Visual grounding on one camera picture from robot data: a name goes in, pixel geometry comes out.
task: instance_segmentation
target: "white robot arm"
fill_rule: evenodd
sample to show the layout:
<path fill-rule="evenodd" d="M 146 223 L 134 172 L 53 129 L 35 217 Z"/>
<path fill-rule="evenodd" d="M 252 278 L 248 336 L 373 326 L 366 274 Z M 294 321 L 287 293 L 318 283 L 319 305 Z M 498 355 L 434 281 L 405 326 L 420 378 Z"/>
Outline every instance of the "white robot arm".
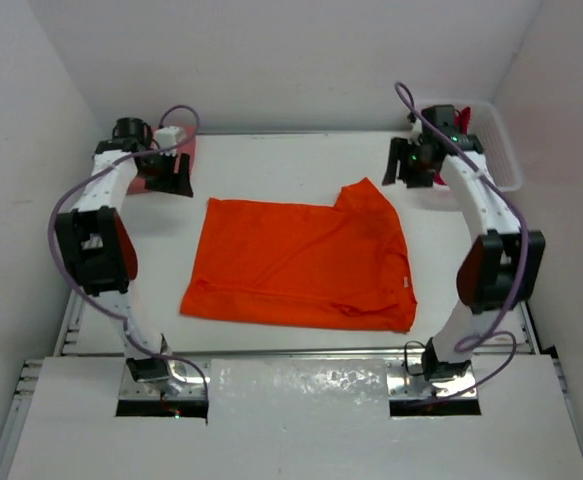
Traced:
<path fill-rule="evenodd" d="M 150 127 L 142 120 L 119 119 L 112 138 L 96 149 L 92 176 L 111 170 L 86 186 L 70 212 L 58 215 L 55 232 L 69 274 L 88 296 L 96 297 L 101 307 L 115 315 L 109 316 L 124 344 L 134 380 L 177 395 L 184 388 L 186 371 L 181 363 L 165 358 L 171 354 L 168 345 L 147 320 L 135 282 L 135 250 L 119 216 L 129 185 L 138 174 L 147 189 L 193 195 L 189 158 L 178 155 L 175 148 L 184 138 L 184 129 L 162 128 L 156 138 L 161 153 L 117 162 L 129 153 L 149 150 L 153 141 Z"/>
<path fill-rule="evenodd" d="M 473 163 L 470 166 L 429 128 L 423 127 L 419 119 L 410 115 L 412 134 L 408 139 L 392 140 L 383 181 L 388 185 L 395 183 L 397 178 L 407 188 L 431 187 L 434 175 L 440 173 L 469 227 L 473 245 L 458 271 L 459 300 L 422 355 L 425 379 L 441 380 L 466 371 L 473 349 L 481 342 L 467 342 L 468 348 L 458 348 L 458 345 L 468 338 L 484 339 L 493 333 L 496 317 L 514 287 L 517 295 L 510 308 L 531 296 L 545 241 L 541 232 L 528 232 L 524 275 L 516 286 L 514 277 L 521 254 L 521 225 L 506 202 L 484 181 L 493 183 L 480 141 L 475 135 L 462 134 L 455 126 L 453 105 L 436 105 L 421 114 L 438 134 L 454 142 Z"/>

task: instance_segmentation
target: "white backdrop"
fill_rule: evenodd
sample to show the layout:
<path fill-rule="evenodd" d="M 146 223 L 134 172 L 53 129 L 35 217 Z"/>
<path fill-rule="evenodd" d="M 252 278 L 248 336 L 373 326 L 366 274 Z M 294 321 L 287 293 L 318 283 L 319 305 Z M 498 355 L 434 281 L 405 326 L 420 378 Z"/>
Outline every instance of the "white backdrop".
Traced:
<path fill-rule="evenodd" d="M 420 97 L 494 95 L 541 0 L 29 0 L 96 117 L 174 102 L 207 130 L 384 129 Z"/>
<path fill-rule="evenodd" d="M 583 433 L 583 2 L 544 4 L 497 104 L 526 177 L 515 200 L 547 239 L 531 307 Z"/>
<path fill-rule="evenodd" d="M 0 0 L 0 430 L 25 358 L 53 350 L 68 288 L 46 220 L 102 132 L 24 0 Z"/>

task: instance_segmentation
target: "folded shirt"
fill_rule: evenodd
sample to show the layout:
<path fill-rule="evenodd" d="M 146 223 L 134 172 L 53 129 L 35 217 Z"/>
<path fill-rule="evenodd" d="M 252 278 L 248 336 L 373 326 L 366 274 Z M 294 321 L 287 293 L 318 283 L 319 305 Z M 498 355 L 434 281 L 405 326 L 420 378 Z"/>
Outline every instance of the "folded shirt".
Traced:
<path fill-rule="evenodd" d="M 400 220 L 365 178 L 333 207 L 211 198 L 180 312 L 407 332 L 416 306 Z"/>

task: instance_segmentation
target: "white panel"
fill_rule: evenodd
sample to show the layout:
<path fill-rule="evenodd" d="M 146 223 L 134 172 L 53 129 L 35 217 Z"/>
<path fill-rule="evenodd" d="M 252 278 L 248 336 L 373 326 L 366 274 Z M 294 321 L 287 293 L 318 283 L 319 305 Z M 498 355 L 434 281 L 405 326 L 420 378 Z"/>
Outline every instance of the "white panel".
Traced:
<path fill-rule="evenodd" d="M 417 316 L 409 335 L 347 332 L 218 322 L 183 317 L 179 308 L 191 279 L 209 197 L 333 205 L 340 188 L 365 176 L 382 179 L 390 133 L 202 136 L 198 139 L 193 199 L 165 194 L 129 197 L 122 219 L 136 247 L 137 283 L 148 318 L 175 351 L 395 347 L 426 342 L 446 322 L 458 296 L 455 277 L 471 242 L 448 192 L 410 190 L 398 183 L 382 193 L 395 206 L 409 248 Z M 520 342 L 519 310 L 503 327 Z M 79 353 L 122 351 L 100 313 L 87 307 Z M 500 344 L 504 338 L 491 343 Z"/>
<path fill-rule="evenodd" d="M 398 79 L 421 98 L 490 99 L 540 4 L 29 2 L 104 125 L 187 102 L 215 131 L 392 127 Z"/>
<path fill-rule="evenodd" d="M 0 0 L 0 429 L 22 361 L 52 351 L 67 287 L 47 218 L 100 134 L 24 0 Z"/>
<path fill-rule="evenodd" d="M 532 311 L 583 433 L 583 2 L 545 2 L 498 106 L 526 177 L 515 199 L 547 240 Z"/>
<path fill-rule="evenodd" d="M 478 356 L 477 376 L 502 360 Z M 583 480 L 548 357 L 518 356 L 482 387 L 481 416 L 400 419 L 373 360 L 215 360 L 208 426 L 114 418 L 123 368 L 46 360 L 9 478 Z"/>

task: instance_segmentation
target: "white plastic basket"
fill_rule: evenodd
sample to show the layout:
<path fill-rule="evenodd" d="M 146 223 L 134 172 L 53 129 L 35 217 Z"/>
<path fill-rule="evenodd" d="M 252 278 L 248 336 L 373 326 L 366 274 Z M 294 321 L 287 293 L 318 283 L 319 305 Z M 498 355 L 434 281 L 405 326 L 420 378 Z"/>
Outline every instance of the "white plastic basket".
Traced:
<path fill-rule="evenodd" d="M 480 143 L 482 143 L 489 173 L 491 173 L 495 184 L 505 192 L 518 190 L 522 187 L 522 172 L 498 110 L 489 102 L 476 100 L 419 101 L 417 102 L 417 107 L 418 110 L 422 110 L 432 105 L 449 104 L 452 104 L 458 110 L 471 107 L 468 133 L 476 134 Z M 448 187 L 440 185 L 434 185 L 434 187 L 437 190 L 448 190 Z"/>

